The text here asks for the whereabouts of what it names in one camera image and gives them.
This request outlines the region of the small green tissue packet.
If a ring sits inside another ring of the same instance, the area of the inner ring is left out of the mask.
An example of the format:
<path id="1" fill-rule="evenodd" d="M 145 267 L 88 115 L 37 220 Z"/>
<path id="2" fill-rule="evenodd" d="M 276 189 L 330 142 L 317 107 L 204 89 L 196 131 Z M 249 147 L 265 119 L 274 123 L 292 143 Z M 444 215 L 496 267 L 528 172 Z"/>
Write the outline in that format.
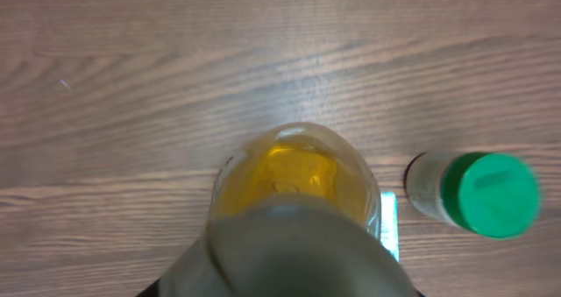
<path id="1" fill-rule="evenodd" d="M 394 192 L 381 193 L 380 241 L 394 259 L 399 261 L 398 202 Z"/>

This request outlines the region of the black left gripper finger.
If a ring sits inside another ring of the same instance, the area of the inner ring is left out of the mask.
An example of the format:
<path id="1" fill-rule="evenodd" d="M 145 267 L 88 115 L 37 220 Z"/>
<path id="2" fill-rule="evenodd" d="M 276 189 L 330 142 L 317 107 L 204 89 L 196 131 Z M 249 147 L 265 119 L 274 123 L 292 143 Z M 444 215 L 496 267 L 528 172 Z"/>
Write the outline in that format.
<path id="1" fill-rule="evenodd" d="M 136 297 L 160 297 L 160 281 L 155 280 L 150 286 L 138 293 Z"/>

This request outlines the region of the clear bottle with silver cap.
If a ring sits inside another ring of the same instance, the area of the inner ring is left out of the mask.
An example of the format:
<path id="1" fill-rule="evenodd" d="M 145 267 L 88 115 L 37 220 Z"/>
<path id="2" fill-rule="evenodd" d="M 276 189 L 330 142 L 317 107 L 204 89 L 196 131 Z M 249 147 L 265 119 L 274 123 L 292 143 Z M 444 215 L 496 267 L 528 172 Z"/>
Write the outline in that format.
<path id="1" fill-rule="evenodd" d="M 380 241 L 381 194 L 359 153 L 319 124 L 284 124 L 234 152 L 201 236 L 160 296 L 414 296 Z"/>

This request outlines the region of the green lid white jar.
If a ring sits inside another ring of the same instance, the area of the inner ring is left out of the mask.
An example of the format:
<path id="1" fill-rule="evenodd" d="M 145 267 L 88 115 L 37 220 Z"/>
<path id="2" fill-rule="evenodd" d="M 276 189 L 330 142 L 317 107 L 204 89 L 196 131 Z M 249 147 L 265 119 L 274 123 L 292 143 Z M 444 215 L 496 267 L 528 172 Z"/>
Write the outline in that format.
<path id="1" fill-rule="evenodd" d="M 405 192 L 426 216 L 483 237 L 519 237 L 537 220 L 538 178 L 501 152 L 425 152 L 408 165 Z"/>

